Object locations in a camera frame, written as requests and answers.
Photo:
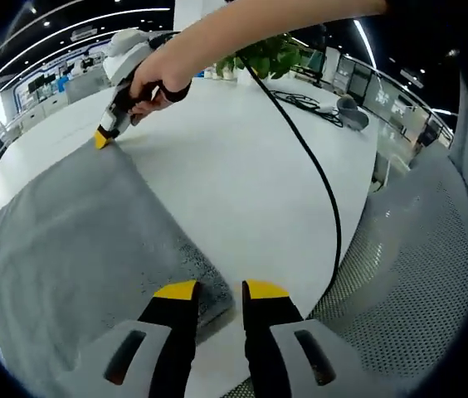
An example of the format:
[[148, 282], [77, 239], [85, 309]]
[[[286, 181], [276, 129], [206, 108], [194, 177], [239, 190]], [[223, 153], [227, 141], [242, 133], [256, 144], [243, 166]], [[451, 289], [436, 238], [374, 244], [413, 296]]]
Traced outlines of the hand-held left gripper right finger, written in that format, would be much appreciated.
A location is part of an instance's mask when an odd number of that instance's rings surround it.
[[320, 321], [304, 319], [287, 291], [242, 282], [245, 354], [256, 397], [362, 397], [356, 351]]

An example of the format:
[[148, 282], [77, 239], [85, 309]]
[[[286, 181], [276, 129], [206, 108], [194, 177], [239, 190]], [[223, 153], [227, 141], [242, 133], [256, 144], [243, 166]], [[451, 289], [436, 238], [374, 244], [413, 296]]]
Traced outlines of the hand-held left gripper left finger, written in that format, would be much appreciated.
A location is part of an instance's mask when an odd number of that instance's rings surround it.
[[104, 378], [122, 386], [138, 366], [138, 380], [148, 391], [139, 397], [183, 397], [196, 352], [199, 283], [190, 279], [154, 293], [138, 321], [151, 332], [132, 331], [106, 367]]

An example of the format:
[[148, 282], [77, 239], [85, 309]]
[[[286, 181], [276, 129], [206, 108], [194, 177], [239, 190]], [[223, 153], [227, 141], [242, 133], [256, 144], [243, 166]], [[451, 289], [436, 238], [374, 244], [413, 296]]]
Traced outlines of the person's right hand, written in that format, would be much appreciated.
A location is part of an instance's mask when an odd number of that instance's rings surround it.
[[[153, 112], [166, 109], [173, 103], [167, 99], [165, 91], [179, 92], [189, 85], [194, 72], [188, 61], [188, 56], [166, 44], [139, 65], [129, 87], [129, 96], [134, 103], [129, 110], [133, 126]], [[145, 88], [158, 82], [163, 83], [164, 90], [157, 91], [154, 97], [150, 95], [146, 100], [139, 101]]]

